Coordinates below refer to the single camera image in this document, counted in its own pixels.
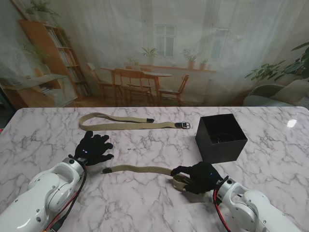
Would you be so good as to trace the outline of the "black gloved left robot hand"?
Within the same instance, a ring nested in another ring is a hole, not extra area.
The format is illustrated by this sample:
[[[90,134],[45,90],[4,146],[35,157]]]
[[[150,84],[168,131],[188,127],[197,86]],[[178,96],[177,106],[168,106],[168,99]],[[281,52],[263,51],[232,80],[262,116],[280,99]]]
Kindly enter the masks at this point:
[[[107,150],[113,148],[113,145],[107,142],[109,138],[108,135],[94,135],[92,131],[87,131],[75,149],[74,158],[76,160],[86,159],[87,166],[111,160],[114,158],[114,155],[104,154]]]

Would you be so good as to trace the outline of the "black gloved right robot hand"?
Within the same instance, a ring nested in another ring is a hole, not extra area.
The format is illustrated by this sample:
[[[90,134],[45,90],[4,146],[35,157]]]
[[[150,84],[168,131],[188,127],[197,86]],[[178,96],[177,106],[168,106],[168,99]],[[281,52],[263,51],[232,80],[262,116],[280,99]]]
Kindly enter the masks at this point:
[[[185,185],[183,189],[194,194],[201,194],[214,190],[217,186],[217,182],[223,180],[210,163],[202,161],[193,166],[178,166],[171,171],[172,176],[179,173],[190,175],[192,181]]]

